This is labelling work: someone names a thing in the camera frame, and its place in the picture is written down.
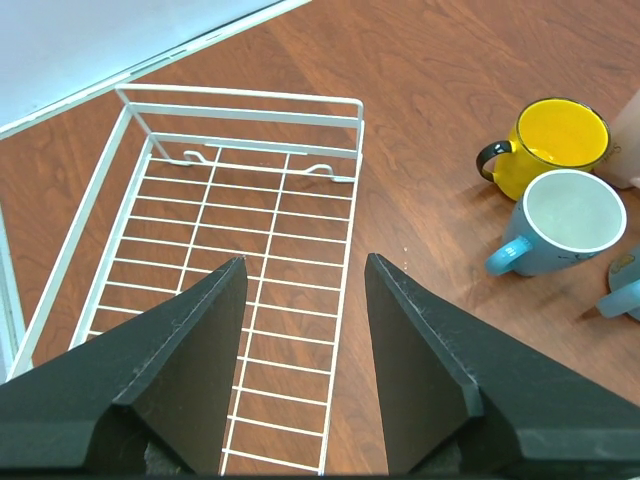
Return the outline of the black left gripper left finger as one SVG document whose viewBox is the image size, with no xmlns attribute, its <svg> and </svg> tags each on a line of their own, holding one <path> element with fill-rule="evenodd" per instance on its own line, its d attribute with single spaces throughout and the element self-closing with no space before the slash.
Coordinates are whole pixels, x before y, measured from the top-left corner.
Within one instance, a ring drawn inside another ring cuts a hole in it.
<svg viewBox="0 0 640 480">
<path fill-rule="evenodd" d="M 247 289 L 235 257 L 5 383 L 2 472 L 216 473 Z"/>
</svg>

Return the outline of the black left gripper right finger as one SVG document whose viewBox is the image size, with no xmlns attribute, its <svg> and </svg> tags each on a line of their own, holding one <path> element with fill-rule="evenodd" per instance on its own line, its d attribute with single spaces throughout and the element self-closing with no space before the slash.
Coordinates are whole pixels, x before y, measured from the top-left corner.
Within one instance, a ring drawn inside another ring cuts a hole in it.
<svg viewBox="0 0 640 480">
<path fill-rule="evenodd" d="M 639 409 L 380 254 L 367 314 L 392 474 L 635 474 Z"/>
</svg>

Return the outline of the blue patterned mug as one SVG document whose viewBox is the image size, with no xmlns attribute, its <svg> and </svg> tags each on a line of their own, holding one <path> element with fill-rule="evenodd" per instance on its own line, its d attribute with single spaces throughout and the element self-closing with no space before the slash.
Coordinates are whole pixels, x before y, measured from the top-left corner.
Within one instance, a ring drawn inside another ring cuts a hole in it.
<svg viewBox="0 0 640 480">
<path fill-rule="evenodd" d="M 639 320 L 639 256 L 627 253 L 615 260 L 608 271 L 610 293 L 596 304 L 606 318 L 628 315 Z"/>
</svg>

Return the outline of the yellow mug black handle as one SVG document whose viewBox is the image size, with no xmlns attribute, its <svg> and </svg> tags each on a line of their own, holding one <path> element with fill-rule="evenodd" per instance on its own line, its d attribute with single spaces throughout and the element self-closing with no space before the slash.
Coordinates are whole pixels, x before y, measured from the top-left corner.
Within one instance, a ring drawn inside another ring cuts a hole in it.
<svg viewBox="0 0 640 480">
<path fill-rule="evenodd" d="M 564 97 L 527 105 L 508 138 L 484 147 L 476 169 L 485 180 L 517 201 L 539 175 L 555 169 L 592 171 L 610 149 L 611 133 L 591 107 Z"/>
</svg>

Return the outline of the pink faceted mug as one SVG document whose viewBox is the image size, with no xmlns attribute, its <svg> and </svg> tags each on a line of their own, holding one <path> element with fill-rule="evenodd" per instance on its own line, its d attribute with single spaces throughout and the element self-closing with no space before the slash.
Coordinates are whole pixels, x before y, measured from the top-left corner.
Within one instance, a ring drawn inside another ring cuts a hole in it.
<svg viewBox="0 0 640 480">
<path fill-rule="evenodd" d="M 595 172 L 620 188 L 639 187 L 639 101 L 640 92 L 622 108 L 611 124 L 611 145 Z"/>
</svg>

